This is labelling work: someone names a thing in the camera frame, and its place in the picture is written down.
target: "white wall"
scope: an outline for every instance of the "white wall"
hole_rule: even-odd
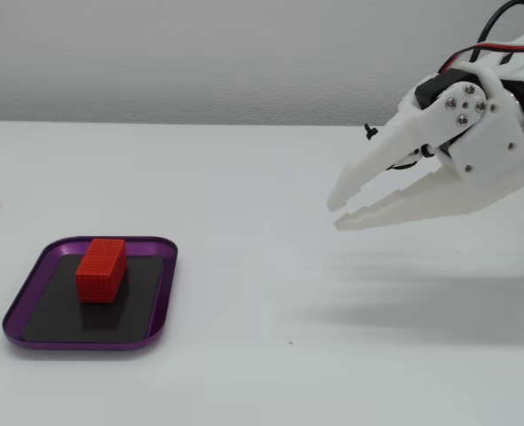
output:
[[[0,119],[382,123],[503,2],[0,0]]]

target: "robotic arm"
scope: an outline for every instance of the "robotic arm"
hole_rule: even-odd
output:
[[[450,67],[459,53],[492,51]],[[343,215],[343,231],[472,213],[524,186],[524,36],[478,43],[413,88],[368,150],[350,159],[327,201],[341,209],[371,179],[424,157],[441,167],[406,189]]]

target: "purple tray rim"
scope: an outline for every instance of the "purple tray rim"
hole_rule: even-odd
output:
[[[30,281],[35,277],[35,274],[40,266],[40,264],[43,262],[44,257],[51,252],[51,250],[63,246],[65,244],[69,243],[75,243],[75,242],[90,242],[94,239],[98,238],[105,238],[105,239],[118,239],[118,240],[125,240],[126,242],[156,242],[160,243],[166,246],[169,246],[171,249],[173,249],[174,256],[172,259],[172,262],[170,265],[164,264],[162,275],[167,274],[166,277],[169,279],[169,288],[168,288],[168,294],[167,294],[167,300],[165,304],[165,311],[167,314],[167,308],[169,303],[169,296],[171,295],[171,285],[173,280],[173,273],[175,269],[175,263],[177,262],[177,257],[179,254],[179,249],[177,245],[170,240],[167,240],[163,237],[155,237],[155,236],[117,236],[117,235],[102,235],[102,236],[76,236],[76,237],[67,237],[60,240],[57,240],[55,242],[52,242],[48,246],[46,246],[39,257],[36,260],[35,265],[31,269],[31,272],[29,273],[28,277],[25,279],[25,282],[20,288],[20,291],[13,299],[12,304],[10,305],[10,308],[8,309],[7,313],[4,315],[4,319],[2,320],[2,330],[4,331],[5,337],[8,341],[10,341],[13,344],[16,344],[22,348],[27,349],[35,349],[35,350],[84,350],[84,351],[133,351],[140,348],[143,348],[145,346],[148,346],[149,344],[153,343],[157,338],[161,335],[163,328],[165,326],[165,319],[163,319],[162,324],[160,327],[158,327],[156,330],[151,330],[153,333],[148,334],[148,336],[135,343],[39,343],[39,342],[28,342],[22,339],[15,338],[11,335],[9,335],[6,331],[6,325],[9,320],[9,318],[12,316],[13,311],[18,306],[21,297],[25,293]],[[154,311],[156,309],[157,304],[157,298],[159,296],[160,289],[158,288],[158,294],[156,295],[156,300],[154,301]]]

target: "purple tray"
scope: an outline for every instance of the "purple tray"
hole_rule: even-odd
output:
[[[65,255],[84,255],[94,238],[120,238],[126,241],[128,256],[161,256],[163,269],[155,295],[154,308],[149,321],[147,335],[136,343],[39,343],[21,339],[21,333],[36,308],[45,286],[51,279],[60,259]],[[5,314],[2,327],[11,343],[29,349],[75,349],[86,351],[128,351],[152,343],[162,333],[167,306],[170,300],[171,282],[177,261],[177,246],[159,237],[74,237],[53,242],[47,246],[37,260],[20,292]]]

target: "screw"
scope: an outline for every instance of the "screw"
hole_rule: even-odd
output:
[[[457,117],[458,126],[464,127],[468,122],[469,120],[467,119],[467,115],[461,114],[460,116]]]
[[[446,100],[446,108],[447,109],[454,109],[456,107],[456,100],[453,98],[449,98]]]

